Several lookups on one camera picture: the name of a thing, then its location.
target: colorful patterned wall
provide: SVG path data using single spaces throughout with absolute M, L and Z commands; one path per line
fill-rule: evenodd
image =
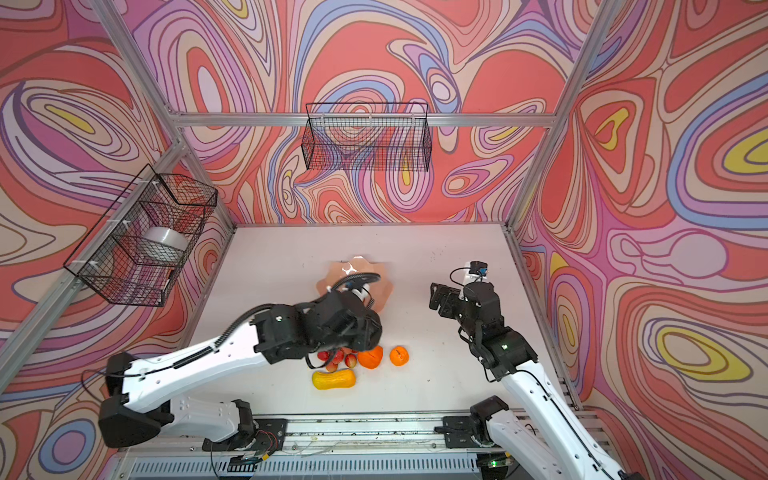
M 544 131 L 460 127 L 429 172 L 344 172 L 306 170 L 302 128 L 186 130 L 237 223 L 503 221 Z
M 177 111 L 301 112 L 420 98 L 439 112 L 553 111 L 590 2 L 118 2 Z
M 302 112 L 311 101 L 552 112 L 586 2 L 146 1 L 121 13 L 171 107 Z M 500 221 L 542 129 L 433 129 L 428 174 L 305 172 L 300 128 L 186 135 L 238 223 Z
M 77 242 L 169 141 L 87 0 L 0 2 L 0 344 Z M 208 223 L 162 309 L 78 295 L 0 396 L 0 479 L 97 478 L 113 453 L 80 373 L 180 341 L 223 247 Z M 87 377 L 90 390 L 103 380 Z
M 645 478 L 768 478 L 768 4 L 627 2 L 515 225 Z

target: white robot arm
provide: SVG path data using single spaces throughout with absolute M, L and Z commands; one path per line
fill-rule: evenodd
M 484 281 L 488 264 L 468 262 L 464 269 L 461 290 L 432 284 L 429 308 L 458 320 L 458 333 L 470 353 L 525 408 L 547 444 L 525 429 L 497 396 L 470 408 L 467 433 L 481 445 L 501 446 L 536 480 L 640 480 L 598 445 L 555 392 L 528 342 L 505 326 L 493 284 Z
M 372 300 L 366 304 L 366 285 L 378 280 L 376 273 L 355 273 L 312 302 L 255 307 L 215 339 L 174 353 L 149 359 L 112 356 L 104 374 L 109 396 L 99 411 L 104 443 L 128 447 L 163 432 L 203 436 L 218 443 L 217 450 L 243 448 L 255 436 L 247 402 L 201 402 L 184 393 L 214 378 L 285 359 L 304 358 L 310 368 L 320 368 L 309 358 L 319 350 L 374 348 L 382 327 L 370 309 Z

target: white floor panel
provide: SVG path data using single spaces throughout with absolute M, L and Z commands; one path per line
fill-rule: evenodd
M 501 385 L 486 382 L 458 337 L 458 323 L 428 307 L 430 283 L 449 285 L 449 272 L 469 260 L 488 263 L 488 279 L 501 298 L 507 325 L 525 336 L 556 378 L 502 229 L 491 224 L 240 228 L 192 343 L 219 335 L 261 303 L 316 298 L 315 284 L 330 263 L 355 255 L 386 263 L 394 285 L 381 312 L 385 352 L 378 369 L 357 366 L 351 389 L 319 391 L 303 360 L 286 360 L 209 382 L 191 394 L 221 402 L 243 399 L 254 415 L 466 410 L 491 395 L 518 407 Z M 397 345 L 410 354 L 403 367 L 389 361 Z

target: wire basket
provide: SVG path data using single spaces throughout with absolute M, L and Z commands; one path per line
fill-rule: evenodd
M 421 102 L 306 104 L 306 169 L 428 171 L 428 111 Z
M 64 266 L 109 303 L 163 306 L 217 201 L 210 185 L 155 173 L 90 258 L 70 261 L 81 241 Z

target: orange fruit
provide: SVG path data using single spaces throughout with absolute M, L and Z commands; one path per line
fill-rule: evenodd
M 396 346 L 389 353 L 389 360 L 394 366 L 403 366 L 408 363 L 408 350 L 404 346 Z
M 371 370 L 379 366 L 379 364 L 382 362 L 382 358 L 384 358 L 384 349 L 381 346 L 377 346 L 373 350 L 360 352 L 357 354 L 357 362 Z

